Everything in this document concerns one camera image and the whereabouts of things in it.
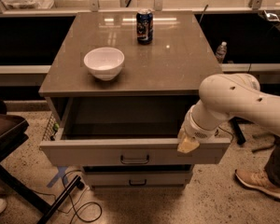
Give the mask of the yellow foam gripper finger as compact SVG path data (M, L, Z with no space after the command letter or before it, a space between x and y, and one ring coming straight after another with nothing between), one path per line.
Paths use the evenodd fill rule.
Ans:
M187 135L187 133L183 130L178 133L177 138L179 140L177 151L181 153L190 153L200 145L200 143L194 137Z

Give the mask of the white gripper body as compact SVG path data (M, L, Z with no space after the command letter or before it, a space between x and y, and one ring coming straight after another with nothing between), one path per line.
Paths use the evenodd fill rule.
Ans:
M217 127L218 112L208 110L204 105L193 105L184 117L178 138L205 141L215 134Z

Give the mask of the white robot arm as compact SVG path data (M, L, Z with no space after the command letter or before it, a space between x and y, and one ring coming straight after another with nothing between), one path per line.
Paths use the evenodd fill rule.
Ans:
M280 137L280 96L264 93L249 74L207 77L200 100L187 112L178 133L177 150L190 153L215 135L217 127L234 117L246 119Z

